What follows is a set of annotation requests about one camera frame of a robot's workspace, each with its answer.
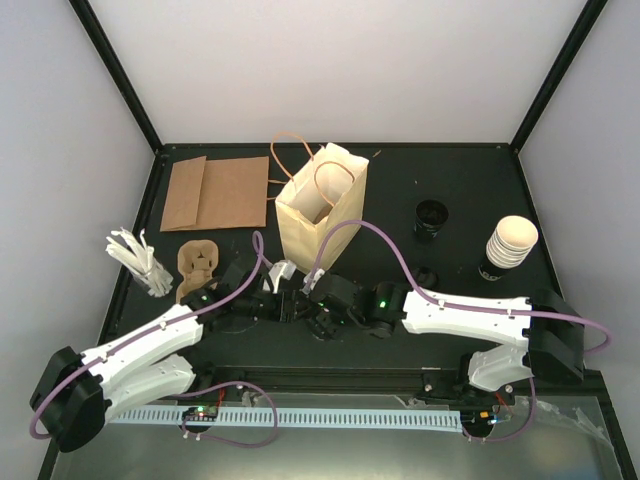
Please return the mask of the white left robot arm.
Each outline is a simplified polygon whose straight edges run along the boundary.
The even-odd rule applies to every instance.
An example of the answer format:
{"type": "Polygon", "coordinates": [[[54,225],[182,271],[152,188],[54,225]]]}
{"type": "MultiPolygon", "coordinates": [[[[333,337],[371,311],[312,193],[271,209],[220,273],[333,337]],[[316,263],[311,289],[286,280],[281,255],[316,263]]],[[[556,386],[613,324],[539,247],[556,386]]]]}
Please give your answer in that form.
{"type": "Polygon", "coordinates": [[[196,346],[236,317],[281,321],[293,311],[288,261],[229,269],[128,334],[83,352],[64,347],[49,359],[31,396],[29,433],[64,453],[93,440],[123,413],[166,397],[202,399],[229,388],[257,393],[243,380],[215,383],[196,346]]]}

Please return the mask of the cream paper bag with handles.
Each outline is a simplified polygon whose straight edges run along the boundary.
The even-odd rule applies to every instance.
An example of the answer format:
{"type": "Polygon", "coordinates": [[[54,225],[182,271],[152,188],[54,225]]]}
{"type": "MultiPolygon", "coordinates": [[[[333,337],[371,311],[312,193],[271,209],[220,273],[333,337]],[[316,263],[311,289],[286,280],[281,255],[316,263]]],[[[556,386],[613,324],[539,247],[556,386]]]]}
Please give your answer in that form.
{"type": "Polygon", "coordinates": [[[279,159],[274,144],[270,153],[288,177],[275,197],[284,258],[308,274],[317,257],[321,258],[319,267],[328,270],[358,232],[357,225],[347,225],[321,246],[333,227],[362,218],[369,160],[334,143],[317,152],[308,145],[304,148],[308,160],[295,173],[279,159]]]}

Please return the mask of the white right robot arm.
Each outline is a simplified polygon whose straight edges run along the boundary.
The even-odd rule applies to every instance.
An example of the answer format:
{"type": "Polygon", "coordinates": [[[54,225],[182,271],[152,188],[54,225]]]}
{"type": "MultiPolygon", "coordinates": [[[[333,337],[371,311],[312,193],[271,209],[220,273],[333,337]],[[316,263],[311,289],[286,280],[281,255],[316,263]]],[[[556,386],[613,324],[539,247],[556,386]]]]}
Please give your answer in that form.
{"type": "Polygon", "coordinates": [[[463,357],[453,389],[467,403],[525,379],[560,385],[578,385],[584,379],[584,328],[552,319],[552,314],[568,310],[553,293],[487,299],[394,282],[366,288],[324,270],[305,277],[303,292],[316,307],[309,322],[324,337],[350,322],[378,339],[389,338],[402,327],[414,335],[442,334],[493,343],[487,351],[463,357]]]}

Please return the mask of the stack of white paper cups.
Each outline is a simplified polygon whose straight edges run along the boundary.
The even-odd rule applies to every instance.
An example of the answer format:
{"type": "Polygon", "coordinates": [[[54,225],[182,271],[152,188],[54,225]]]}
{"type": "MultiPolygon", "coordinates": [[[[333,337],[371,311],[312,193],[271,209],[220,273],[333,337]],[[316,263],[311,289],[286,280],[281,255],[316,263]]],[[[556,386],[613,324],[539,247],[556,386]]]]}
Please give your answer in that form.
{"type": "Polygon", "coordinates": [[[479,274],[487,281],[499,280],[523,263],[538,239],[538,229],[529,219],[517,215],[503,217],[486,243],[479,274]]]}

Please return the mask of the white stirrers in holder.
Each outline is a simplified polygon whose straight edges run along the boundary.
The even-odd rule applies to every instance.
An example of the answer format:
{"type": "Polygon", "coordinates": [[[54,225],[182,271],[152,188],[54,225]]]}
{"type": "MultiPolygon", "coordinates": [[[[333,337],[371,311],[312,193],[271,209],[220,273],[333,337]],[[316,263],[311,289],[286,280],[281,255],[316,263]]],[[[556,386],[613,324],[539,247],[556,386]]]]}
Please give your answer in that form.
{"type": "Polygon", "coordinates": [[[105,251],[129,271],[148,295],[161,298],[170,293],[173,277],[156,258],[144,229],[138,236],[126,229],[112,230],[106,240],[105,251]]]}

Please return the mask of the flat brown paper bag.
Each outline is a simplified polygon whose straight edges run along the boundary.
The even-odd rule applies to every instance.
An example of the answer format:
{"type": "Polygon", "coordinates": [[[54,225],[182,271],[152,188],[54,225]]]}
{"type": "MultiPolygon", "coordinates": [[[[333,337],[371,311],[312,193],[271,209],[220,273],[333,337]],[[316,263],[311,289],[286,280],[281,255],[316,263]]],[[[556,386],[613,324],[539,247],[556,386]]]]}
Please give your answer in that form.
{"type": "Polygon", "coordinates": [[[193,230],[197,224],[206,157],[173,165],[161,220],[161,232],[193,230]]]}

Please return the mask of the black takeout paper cup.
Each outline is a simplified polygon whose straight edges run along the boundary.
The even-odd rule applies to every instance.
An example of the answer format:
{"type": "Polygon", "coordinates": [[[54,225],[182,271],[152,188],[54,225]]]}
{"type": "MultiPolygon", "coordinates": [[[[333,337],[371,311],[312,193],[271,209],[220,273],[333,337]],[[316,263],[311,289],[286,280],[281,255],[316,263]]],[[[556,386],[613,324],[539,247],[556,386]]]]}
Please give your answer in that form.
{"type": "Polygon", "coordinates": [[[331,313],[320,309],[306,319],[306,324],[312,335],[321,341],[336,340],[341,336],[340,325],[334,321],[331,313]]]}

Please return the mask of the black coffee cup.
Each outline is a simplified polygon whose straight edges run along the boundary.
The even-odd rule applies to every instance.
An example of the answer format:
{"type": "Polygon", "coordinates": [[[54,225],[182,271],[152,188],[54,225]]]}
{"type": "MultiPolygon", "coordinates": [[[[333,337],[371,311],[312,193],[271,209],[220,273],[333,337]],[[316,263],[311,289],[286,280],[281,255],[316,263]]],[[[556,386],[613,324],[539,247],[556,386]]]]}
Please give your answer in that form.
{"type": "Polygon", "coordinates": [[[423,200],[415,208],[414,234],[421,243],[432,241],[449,218],[447,207],[434,199],[423,200]]]}

